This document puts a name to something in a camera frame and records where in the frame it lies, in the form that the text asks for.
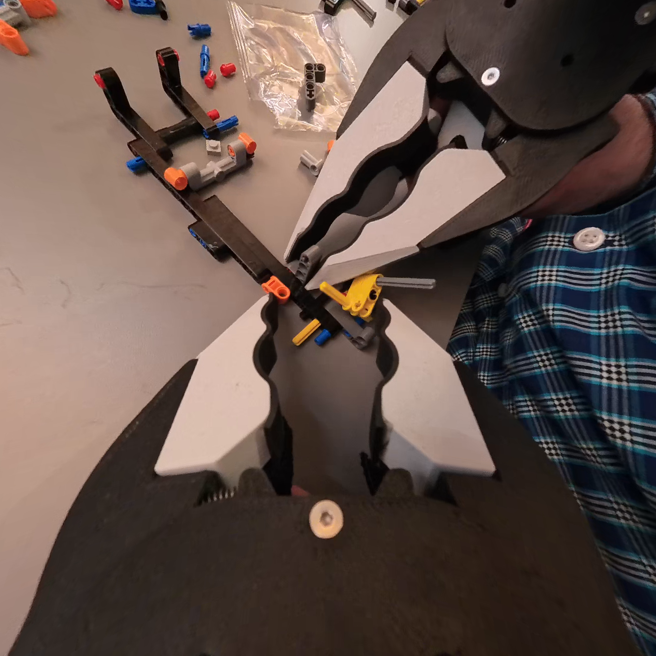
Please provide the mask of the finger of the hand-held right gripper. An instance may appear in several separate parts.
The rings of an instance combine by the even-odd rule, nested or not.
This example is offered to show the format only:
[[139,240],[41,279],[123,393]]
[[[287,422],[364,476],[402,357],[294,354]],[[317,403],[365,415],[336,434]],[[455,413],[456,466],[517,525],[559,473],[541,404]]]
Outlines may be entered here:
[[420,171],[405,200],[362,226],[355,241],[326,259],[308,285],[339,283],[410,257],[505,174],[490,153],[446,148]]
[[336,138],[285,251],[287,262],[320,241],[350,211],[383,168],[409,151],[428,115],[426,77],[405,61]]

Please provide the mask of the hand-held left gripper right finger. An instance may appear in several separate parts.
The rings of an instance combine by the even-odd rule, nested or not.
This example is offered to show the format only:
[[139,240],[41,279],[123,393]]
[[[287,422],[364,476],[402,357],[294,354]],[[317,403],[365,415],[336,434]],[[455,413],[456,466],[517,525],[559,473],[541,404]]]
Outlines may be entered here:
[[381,380],[360,455],[370,493],[395,469],[409,473],[417,495],[435,494],[443,474],[491,477],[495,465],[452,358],[389,300],[374,327]]

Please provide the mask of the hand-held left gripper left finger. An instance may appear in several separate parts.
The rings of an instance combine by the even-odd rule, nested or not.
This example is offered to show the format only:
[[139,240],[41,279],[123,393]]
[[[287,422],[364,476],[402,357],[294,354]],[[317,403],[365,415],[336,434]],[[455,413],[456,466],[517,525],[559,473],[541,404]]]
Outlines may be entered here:
[[279,303],[256,301],[195,360],[154,471],[159,476],[214,471],[233,488],[261,468],[279,495],[291,493],[292,432],[271,372]]

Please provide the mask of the yellow lego pin connector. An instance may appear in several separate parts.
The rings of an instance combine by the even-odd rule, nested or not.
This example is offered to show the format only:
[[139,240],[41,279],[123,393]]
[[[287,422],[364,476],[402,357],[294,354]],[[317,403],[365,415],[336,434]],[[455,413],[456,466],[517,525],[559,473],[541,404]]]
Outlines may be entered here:
[[354,278],[346,292],[342,309],[353,317],[369,321],[382,291],[379,284],[381,277],[378,273],[368,273]]

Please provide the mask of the dark grey lego beam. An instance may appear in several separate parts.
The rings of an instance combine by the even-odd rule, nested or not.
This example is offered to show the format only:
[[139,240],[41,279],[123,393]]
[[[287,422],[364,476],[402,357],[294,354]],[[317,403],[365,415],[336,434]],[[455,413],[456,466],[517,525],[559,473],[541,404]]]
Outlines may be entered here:
[[304,65],[302,74],[299,108],[306,113],[312,113],[316,107],[318,92],[325,82],[326,67],[323,63],[307,62]]
[[322,249],[313,245],[301,253],[295,277],[302,285],[306,285],[316,273],[322,263]]

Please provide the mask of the black lego frame assembly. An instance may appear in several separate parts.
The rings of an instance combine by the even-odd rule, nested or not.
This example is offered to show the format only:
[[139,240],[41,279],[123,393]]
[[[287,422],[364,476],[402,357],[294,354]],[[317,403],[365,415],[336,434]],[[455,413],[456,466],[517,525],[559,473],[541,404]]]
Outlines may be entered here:
[[356,348],[367,348],[375,336],[371,325],[346,314],[334,317],[325,307],[327,298],[320,299],[307,291],[291,270],[259,242],[217,196],[203,198],[192,188],[189,175],[170,166],[173,145],[193,136],[205,136],[207,142],[217,140],[226,128],[235,127],[237,121],[220,121],[217,111],[202,109],[187,92],[181,82],[179,56],[175,49],[165,47],[155,54],[163,90],[184,114],[183,120],[168,127],[155,130],[134,110],[113,68],[94,73],[94,81],[103,91],[114,116],[135,137],[128,143],[134,155],[128,168],[150,171],[173,194],[195,218],[188,229],[210,254],[218,258],[229,253],[275,303],[293,302],[300,309],[302,318],[318,323],[316,327],[304,329],[297,344],[319,330],[315,338],[318,345],[343,332]]

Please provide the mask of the grey lego tube connector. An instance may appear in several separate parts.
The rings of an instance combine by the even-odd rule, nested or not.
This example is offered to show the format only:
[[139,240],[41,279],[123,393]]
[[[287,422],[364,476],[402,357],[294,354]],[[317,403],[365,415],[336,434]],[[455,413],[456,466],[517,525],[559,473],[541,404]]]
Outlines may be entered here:
[[31,19],[21,1],[1,1],[1,21],[15,29],[31,26]]

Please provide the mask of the person's right hand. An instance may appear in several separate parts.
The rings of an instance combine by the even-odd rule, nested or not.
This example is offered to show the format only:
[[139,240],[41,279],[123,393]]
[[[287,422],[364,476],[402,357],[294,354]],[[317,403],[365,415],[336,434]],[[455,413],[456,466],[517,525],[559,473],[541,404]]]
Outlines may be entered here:
[[645,95],[625,95],[611,110],[619,130],[603,148],[580,161],[522,218],[577,215],[631,195],[651,176],[655,158],[653,104]]

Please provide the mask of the clear plastic zip bag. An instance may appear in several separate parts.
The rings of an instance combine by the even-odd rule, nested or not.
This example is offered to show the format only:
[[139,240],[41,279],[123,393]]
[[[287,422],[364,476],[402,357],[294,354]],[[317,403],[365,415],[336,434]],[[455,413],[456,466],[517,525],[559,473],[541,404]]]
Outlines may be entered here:
[[[276,128],[336,133],[359,83],[336,18],[235,1],[226,8],[250,99],[267,107]],[[306,64],[326,73],[313,110],[303,96]]]

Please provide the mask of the person's torso in plaid shirt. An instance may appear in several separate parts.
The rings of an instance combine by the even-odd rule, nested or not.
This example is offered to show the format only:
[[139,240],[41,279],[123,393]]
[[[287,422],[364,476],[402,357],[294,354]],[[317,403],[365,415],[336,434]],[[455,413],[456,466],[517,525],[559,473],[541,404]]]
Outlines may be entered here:
[[447,349],[556,464],[654,655],[655,158],[621,200],[520,214],[489,232]]

